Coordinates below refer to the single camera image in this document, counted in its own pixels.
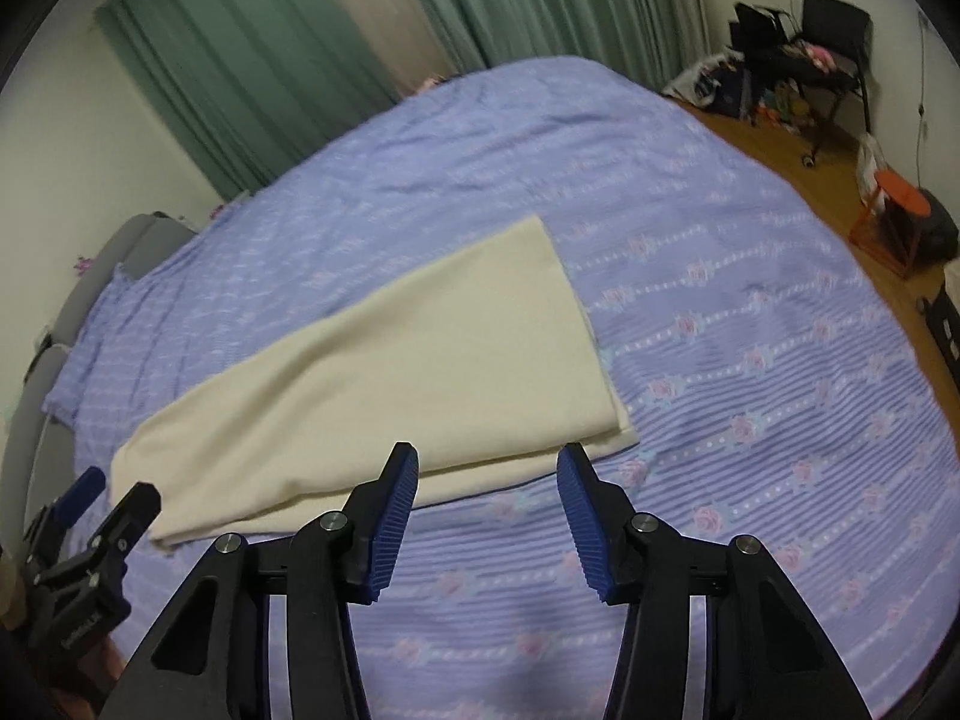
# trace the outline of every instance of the black chair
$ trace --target black chair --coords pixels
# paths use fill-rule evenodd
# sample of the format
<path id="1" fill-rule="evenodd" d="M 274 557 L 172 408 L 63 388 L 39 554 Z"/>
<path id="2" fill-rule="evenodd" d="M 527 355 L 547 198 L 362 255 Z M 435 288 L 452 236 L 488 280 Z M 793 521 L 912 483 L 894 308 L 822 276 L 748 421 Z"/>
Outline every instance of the black chair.
<path id="1" fill-rule="evenodd" d="M 769 16 L 742 2 L 736 6 L 747 69 L 754 76 L 755 90 L 772 89 L 776 81 L 794 79 L 802 94 L 805 89 L 824 89 L 834 95 L 827 119 L 822 119 L 817 127 L 813 150 L 803 156 L 803 165 L 814 167 L 827 131 L 848 94 L 856 94 L 863 101 L 864 124 L 867 132 L 872 132 L 866 82 L 872 20 L 869 13 L 846 2 L 803 0 L 803 24 L 800 32 L 788 40 L 782 26 L 782 17 L 787 14 L 772 9 L 766 12 Z M 848 60 L 856 67 L 854 75 L 843 70 L 825 73 L 807 58 L 784 51 L 784 45 L 800 40 L 822 46 L 838 58 Z"/>

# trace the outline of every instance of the bed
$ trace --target bed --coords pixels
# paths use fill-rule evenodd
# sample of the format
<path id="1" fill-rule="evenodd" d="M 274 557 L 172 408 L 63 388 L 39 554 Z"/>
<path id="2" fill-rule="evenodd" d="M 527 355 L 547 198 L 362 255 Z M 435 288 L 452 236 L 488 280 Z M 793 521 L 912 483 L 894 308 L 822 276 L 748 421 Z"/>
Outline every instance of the bed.
<path id="1" fill-rule="evenodd" d="M 584 60 L 520 62 L 406 100 L 148 274 L 117 269 L 45 374 L 74 471 L 106 469 L 191 386 L 531 213 L 640 433 L 601 476 L 688 536 L 759 536 L 884 714 L 957 612 L 947 421 L 894 317 L 784 180 Z M 105 513 L 101 501 L 74 543 Z M 207 545 L 134 551 L 125 653 Z M 691 615 L 695 695 L 697 599 Z M 587 720 L 603 712 L 624 613 L 584 583 L 548 477 L 418 509 L 390 589 L 352 619 L 374 717 Z M 277 603 L 277 717 L 283 639 Z"/>

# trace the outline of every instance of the cream towel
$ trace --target cream towel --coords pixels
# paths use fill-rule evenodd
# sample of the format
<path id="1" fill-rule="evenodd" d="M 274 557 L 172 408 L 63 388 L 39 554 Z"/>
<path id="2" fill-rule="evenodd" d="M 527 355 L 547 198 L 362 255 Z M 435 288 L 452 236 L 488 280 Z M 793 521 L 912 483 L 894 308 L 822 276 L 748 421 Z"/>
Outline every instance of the cream towel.
<path id="1" fill-rule="evenodd" d="M 156 413 L 117 452 L 114 504 L 160 490 L 151 538 L 288 533 L 419 452 L 416 504 L 544 476 L 582 440 L 635 443 L 538 218 L 420 268 Z"/>

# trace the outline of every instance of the wooden floor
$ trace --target wooden floor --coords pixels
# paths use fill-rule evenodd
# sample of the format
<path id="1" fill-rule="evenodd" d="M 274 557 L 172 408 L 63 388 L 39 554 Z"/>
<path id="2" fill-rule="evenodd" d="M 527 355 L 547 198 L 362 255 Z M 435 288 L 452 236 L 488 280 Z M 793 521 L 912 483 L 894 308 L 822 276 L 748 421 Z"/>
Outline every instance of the wooden floor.
<path id="1" fill-rule="evenodd" d="M 789 181 L 813 212 L 844 241 L 860 211 L 856 189 L 856 143 L 837 138 L 824 148 L 817 167 L 808 170 L 800 158 L 809 150 L 806 141 L 773 124 L 751 127 L 722 116 L 691 111 L 728 143 L 749 154 Z M 954 437 L 960 436 L 960 392 L 953 384 L 947 364 L 917 312 L 917 298 L 933 299 L 944 274 L 942 266 L 915 274 L 907 281 L 887 271 L 857 248 L 856 255 L 875 288 L 893 310 L 917 351 L 917 361 L 933 386 L 940 407 L 947 415 Z"/>

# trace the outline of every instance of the pink rose print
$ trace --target pink rose print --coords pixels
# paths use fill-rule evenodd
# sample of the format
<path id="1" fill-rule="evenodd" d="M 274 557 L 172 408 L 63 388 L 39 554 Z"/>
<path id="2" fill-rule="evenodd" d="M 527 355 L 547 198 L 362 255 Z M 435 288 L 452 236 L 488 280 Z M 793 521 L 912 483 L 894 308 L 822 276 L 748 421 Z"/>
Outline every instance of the pink rose print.
<path id="1" fill-rule="evenodd" d="M 894 423 L 896 422 L 896 415 L 893 412 L 887 412 L 882 410 L 882 412 L 877 412 L 874 415 L 871 415 L 870 422 L 867 425 L 866 436 L 868 440 L 872 442 L 878 442 L 879 440 L 886 439 L 892 432 L 894 432 Z"/>
<path id="2" fill-rule="evenodd" d="M 539 661 L 550 649 L 550 637 L 546 634 L 525 632 L 517 636 L 517 652 L 531 661 Z"/>
<path id="3" fill-rule="evenodd" d="M 686 280 L 692 286 L 702 287 L 709 282 L 713 273 L 714 267 L 709 263 L 691 263 L 686 267 Z"/>
<path id="4" fill-rule="evenodd" d="M 911 473 L 921 473 L 925 471 L 933 459 L 933 444 L 927 440 L 918 443 L 914 450 L 913 457 L 910 459 L 909 469 Z"/>
<path id="5" fill-rule="evenodd" d="M 793 466 L 793 484 L 795 488 L 808 488 L 820 480 L 817 461 L 801 460 Z"/>
<path id="6" fill-rule="evenodd" d="M 896 626 L 896 623 L 899 623 L 904 619 L 904 615 L 909 611 L 910 608 L 910 599 L 901 598 L 895 604 L 889 605 L 887 607 L 887 625 L 892 628 Z"/>
<path id="7" fill-rule="evenodd" d="M 817 400 L 817 405 L 824 409 L 830 405 L 833 400 L 833 382 L 829 379 L 821 379 L 814 385 L 813 396 Z"/>
<path id="8" fill-rule="evenodd" d="M 683 394 L 686 383 L 679 376 L 655 379 L 647 385 L 643 394 L 643 402 L 650 406 L 669 406 L 676 398 Z"/>
<path id="9" fill-rule="evenodd" d="M 582 581 L 583 578 L 584 570 L 580 565 L 580 556 L 577 555 L 577 551 L 571 549 L 564 552 L 563 558 L 560 560 L 560 571 L 557 573 L 557 579 L 563 584 L 569 584 L 572 581 Z"/>
<path id="10" fill-rule="evenodd" d="M 864 324 L 877 324 L 882 317 L 883 312 L 877 305 L 864 306 L 860 312 L 860 319 Z"/>
<path id="11" fill-rule="evenodd" d="M 813 322 L 813 338 L 819 343 L 829 343 L 836 338 L 837 328 L 836 325 L 825 317 L 820 317 Z"/>
<path id="12" fill-rule="evenodd" d="M 719 536 L 724 528 L 723 514 L 712 506 L 701 506 L 693 512 L 693 527 L 701 536 Z"/>
<path id="13" fill-rule="evenodd" d="M 445 571 L 437 577 L 434 589 L 443 598 L 463 598 L 470 594 L 471 579 L 466 571 Z"/>
<path id="14" fill-rule="evenodd" d="M 817 271 L 814 280 L 817 283 L 817 288 L 821 290 L 832 290 L 837 286 L 838 281 L 837 277 L 830 271 Z"/>
<path id="15" fill-rule="evenodd" d="M 913 416 L 923 410 L 925 403 L 926 401 L 922 395 L 911 392 L 911 394 L 906 396 L 906 399 L 904 400 L 904 410 L 906 411 L 907 415 Z"/>
<path id="16" fill-rule="evenodd" d="M 581 221 L 573 225 L 573 230 L 570 232 L 570 240 L 577 241 L 581 238 L 588 238 L 593 235 L 599 227 L 596 224 L 591 224 L 588 221 Z"/>
<path id="17" fill-rule="evenodd" d="M 870 485 L 861 494 L 863 509 L 867 514 L 879 514 L 887 505 L 887 490 L 883 485 Z"/>
<path id="18" fill-rule="evenodd" d="M 755 442 L 760 437 L 760 423 L 747 413 L 738 413 L 730 422 L 733 440 L 737 443 Z"/>
<path id="19" fill-rule="evenodd" d="M 485 709 L 483 704 L 474 704 L 472 701 L 457 704 L 450 715 L 450 720 L 491 720 L 492 718 L 493 713 Z"/>
<path id="20" fill-rule="evenodd" d="M 750 310 L 760 312 L 773 302 L 774 298 L 764 290 L 755 290 L 750 295 Z"/>
<path id="21" fill-rule="evenodd" d="M 684 338 L 699 336 L 704 329 L 703 321 L 697 314 L 681 314 L 676 319 L 677 332 Z"/>
<path id="22" fill-rule="evenodd" d="M 490 504 L 491 514 L 501 522 L 517 523 L 527 514 L 527 500 L 523 493 L 501 493 Z"/>
<path id="23" fill-rule="evenodd" d="M 614 287 L 604 290 L 601 303 L 605 308 L 621 310 L 634 298 L 634 291 L 630 287 Z"/>
<path id="24" fill-rule="evenodd" d="M 926 514 L 917 514 L 916 517 L 910 520 L 910 524 L 907 526 L 906 541 L 910 544 L 919 544 L 923 541 L 923 537 L 926 536 L 929 525 L 930 520 Z"/>
<path id="25" fill-rule="evenodd" d="M 645 260 L 656 252 L 656 241 L 644 236 L 630 238 L 627 246 L 630 247 L 630 254 L 640 260 Z"/>
<path id="26" fill-rule="evenodd" d="M 747 374 L 759 375 L 774 365 L 774 353 L 769 346 L 755 346 L 743 355 L 743 370 Z"/>
<path id="27" fill-rule="evenodd" d="M 855 608 L 863 600 L 864 590 L 864 581 L 859 577 L 844 581 L 840 586 L 840 608 L 844 611 Z"/>
<path id="28" fill-rule="evenodd" d="M 394 645 L 392 655 L 402 664 L 416 666 L 424 662 L 427 655 L 427 645 L 425 641 L 418 638 L 402 638 L 397 640 Z"/>
<path id="29" fill-rule="evenodd" d="M 647 480 L 650 469 L 642 460 L 627 460 L 620 467 L 619 482 L 628 493 L 639 490 Z"/>
<path id="30" fill-rule="evenodd" d="M 789 544 L 789 546 L 779 547 L 774 552 L 774 560 L 787 573 L 793 573 L 803 568 L 803 559 L 805 554 L 798 544 Z"/>
<path id="31" fill-rule="evenodd" d="M 887 358 L 882 354 L 872 354 L 867 360 L 867 381 L 877 384 L 887 372 Z"/>

